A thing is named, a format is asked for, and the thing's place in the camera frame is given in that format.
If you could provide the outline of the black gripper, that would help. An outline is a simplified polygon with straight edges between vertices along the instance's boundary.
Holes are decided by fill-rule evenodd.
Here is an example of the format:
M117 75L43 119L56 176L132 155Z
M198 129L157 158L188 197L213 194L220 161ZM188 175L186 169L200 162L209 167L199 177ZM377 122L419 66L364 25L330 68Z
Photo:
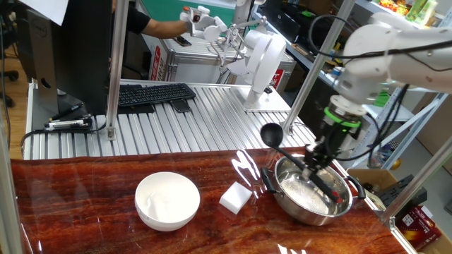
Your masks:
M336 122L332 125L323 122L320 136L317 138L319 144L312 143L305 145L304 173L307 176L313 176L319 169L329 167L335 158L326 155L338 155L346 138L354 137L356 130L356 128L344 126ZM316 158L317 148L318 152L323 154L318 159Z

